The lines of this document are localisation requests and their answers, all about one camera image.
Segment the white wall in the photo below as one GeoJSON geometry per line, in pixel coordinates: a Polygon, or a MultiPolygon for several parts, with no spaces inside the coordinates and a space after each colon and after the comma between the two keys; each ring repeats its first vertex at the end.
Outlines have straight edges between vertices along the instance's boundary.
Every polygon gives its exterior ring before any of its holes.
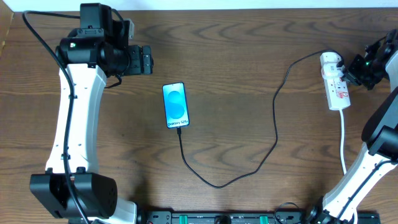
{"type": "Polygon", "coordinates": [[[4,0],[14,11],[79,11],[80,3],[100,2],[117,10],[278,9],[398,7],[398,0],[4,0]]]}

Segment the power strip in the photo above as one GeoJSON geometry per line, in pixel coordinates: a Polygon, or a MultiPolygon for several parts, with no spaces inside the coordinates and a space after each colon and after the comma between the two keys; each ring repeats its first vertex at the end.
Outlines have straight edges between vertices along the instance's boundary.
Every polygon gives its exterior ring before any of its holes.
{"type": "Polygon", "coordinates": [[[320,60],[329,109],[335,111],[349,107],[351,102],[349,101],[347,83],[341,80],[344,65],[337,67],[341,57],[337,53],[327,52],[321,55],[320,60]]]}

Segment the white cable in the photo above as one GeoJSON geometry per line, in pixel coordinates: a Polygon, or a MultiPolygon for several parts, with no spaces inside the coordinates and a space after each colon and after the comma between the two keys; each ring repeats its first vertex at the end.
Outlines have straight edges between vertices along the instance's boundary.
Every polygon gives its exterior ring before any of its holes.
{"type": "MultiPolygon", "coordinates": [[[[341,140],[340,140],[340,161],[341,161],[341,168],[343,168],[343,174],[347,173],[346,163],[344,160],[344,136],[345,136],[345,128],[344,128],[344,115],[343,110],[339,109],[340,112],[340,120],[341,120],[341,140]]],[[[358,213],[354,211],[354,223],[358,224],[358,213]]]]}

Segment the phone screen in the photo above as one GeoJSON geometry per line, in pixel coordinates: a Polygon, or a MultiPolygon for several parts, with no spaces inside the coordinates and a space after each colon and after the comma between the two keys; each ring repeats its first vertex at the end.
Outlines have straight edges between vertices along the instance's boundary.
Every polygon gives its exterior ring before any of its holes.
{"type": "Polygon", "coordinates": [[[167,127],[176,128],[189,125],[184,83],[164,85],[163,99],[167,127]]]}

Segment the wooden tabletop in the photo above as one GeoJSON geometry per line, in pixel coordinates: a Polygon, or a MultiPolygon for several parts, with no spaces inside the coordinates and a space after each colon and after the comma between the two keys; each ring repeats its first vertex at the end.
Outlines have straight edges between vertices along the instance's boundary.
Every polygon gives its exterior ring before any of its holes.
{"type": "MultiPolygon", "coordinates": [[[[321,49],[346,64],[397,28],[398,9],[124,11],[136,25],[131,44],[150,45],[153,75],[124,77],[105,90],[98,121],[100,174],[119,196],[145,207],[212,211],[307,208],[341,179],[340,117],[330,111],[319,57],[297,64],[276,99],[279,142],[262,169],[225,189],[212,189],[184,165],[175,130],[166,128],[162,85],[185,82],[191,125],[183,128],[187,161],[214,184],[253,171],[275,141],[272,97],[287,67],[321,49]]],[[[54,49],[79,21],[30,16],[54,49]]],[[[389,93],[349,88],[345,155],[352,164],[368,118],[389,93]]],[[[51,56],[25,27],[12,22],[0,59],[0,223],[55,220],[29,191],[44,172],[55,137],[60,81],[51,56]]],[[[396,170],[372,189],[360,210],[395,223],[396,170]]]]}

